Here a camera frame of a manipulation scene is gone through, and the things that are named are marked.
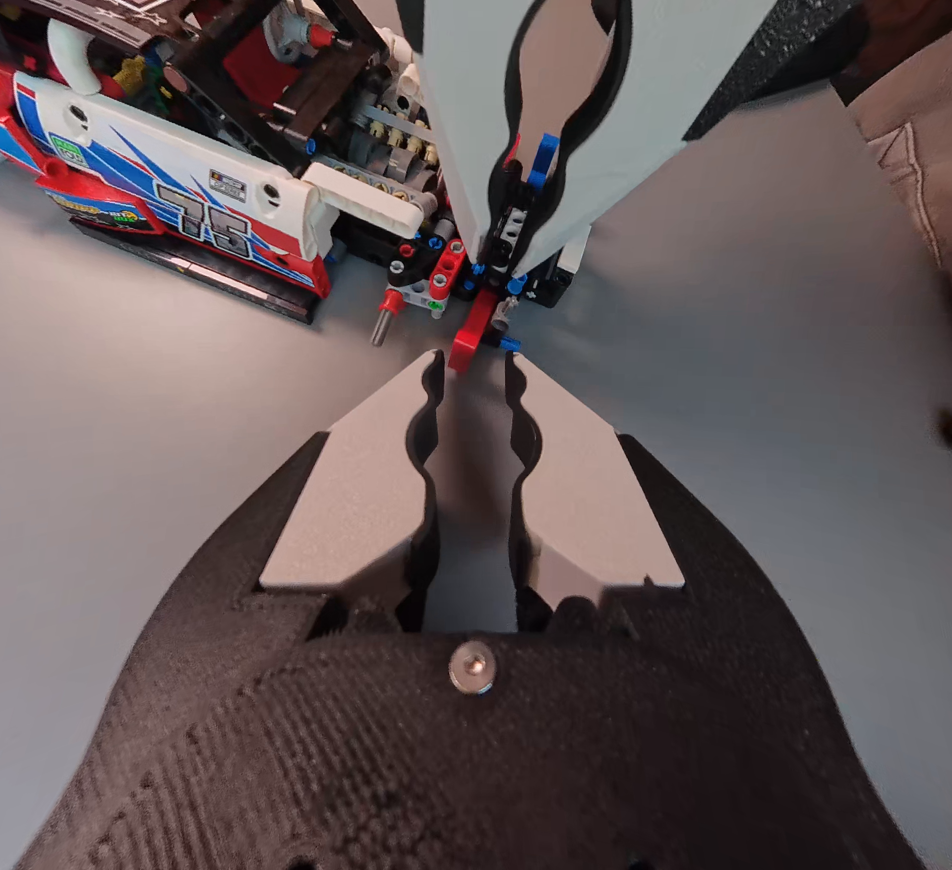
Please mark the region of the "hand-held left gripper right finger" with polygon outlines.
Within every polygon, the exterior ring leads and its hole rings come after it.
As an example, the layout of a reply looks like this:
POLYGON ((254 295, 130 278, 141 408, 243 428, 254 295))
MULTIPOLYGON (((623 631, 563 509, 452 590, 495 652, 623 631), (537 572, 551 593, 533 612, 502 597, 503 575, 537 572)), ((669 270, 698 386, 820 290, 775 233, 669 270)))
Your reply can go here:
POLYGON ((684 590, 623 436, 523 354, 508 353, 513 487, 508 554, 517 628, 543 631, 568 600, 684 590))

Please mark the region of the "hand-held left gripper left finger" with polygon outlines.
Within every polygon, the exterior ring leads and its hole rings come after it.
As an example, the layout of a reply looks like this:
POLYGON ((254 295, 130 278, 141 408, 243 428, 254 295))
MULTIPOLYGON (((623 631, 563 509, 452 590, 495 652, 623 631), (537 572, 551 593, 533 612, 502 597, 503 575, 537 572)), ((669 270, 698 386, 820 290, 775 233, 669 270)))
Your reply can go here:
POLYGON ((419 632, 436 575, 436 490, 425 464, 438 444, 443 351, 424 352, 326 433, 260 575, 268 592, 364 602, 419 632))

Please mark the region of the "toy brick race car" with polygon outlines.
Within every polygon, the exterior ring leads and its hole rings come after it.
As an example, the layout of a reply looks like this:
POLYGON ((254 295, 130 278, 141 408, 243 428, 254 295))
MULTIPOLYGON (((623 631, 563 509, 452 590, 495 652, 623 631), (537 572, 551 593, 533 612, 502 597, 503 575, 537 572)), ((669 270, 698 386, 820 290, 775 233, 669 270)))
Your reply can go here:
POLYGON ((450 349, 517 352, 591 225, 527 274, 516 249, 554 169, 514 142, 489 245, 460 232, 415 48, 354 0, 2 0, 2 161, 103 243, 305 325, 351 253, 387 270, 372 336, 471 305, 450 349))

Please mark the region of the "grey desk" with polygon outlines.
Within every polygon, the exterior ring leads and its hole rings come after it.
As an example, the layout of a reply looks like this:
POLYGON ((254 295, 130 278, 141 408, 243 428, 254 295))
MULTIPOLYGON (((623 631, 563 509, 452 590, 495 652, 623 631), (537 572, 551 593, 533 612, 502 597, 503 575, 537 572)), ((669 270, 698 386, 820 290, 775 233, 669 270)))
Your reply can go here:
MULTIPOLYGON (((837 96, 745 106, 597 221, 517 337, 755 557, 854 745, 950 868, 950 316, 837 96)), ((73 229, 2 163, 2 868, 90 742, 162 594, 313 433, 459 315, 368 336, 344 263, 312 328, 73 229)))

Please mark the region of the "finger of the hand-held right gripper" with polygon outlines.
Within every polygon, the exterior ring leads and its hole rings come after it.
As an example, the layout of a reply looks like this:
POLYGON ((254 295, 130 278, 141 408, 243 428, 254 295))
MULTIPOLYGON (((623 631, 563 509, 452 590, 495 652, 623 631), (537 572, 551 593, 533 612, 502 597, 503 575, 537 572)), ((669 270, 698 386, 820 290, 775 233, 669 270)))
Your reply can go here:
POLYGON ((520 276, 596 221, 683 147, 683 138, 777 0, 632 0, 625 78, 566 162, 565 191, 516 266, 520 276))
POLYGON ((422 83, 435 113, 447 193, 476 257, 490 223, 489 179, 509 153, 506 67, 534 0, 424 0, 422 83))

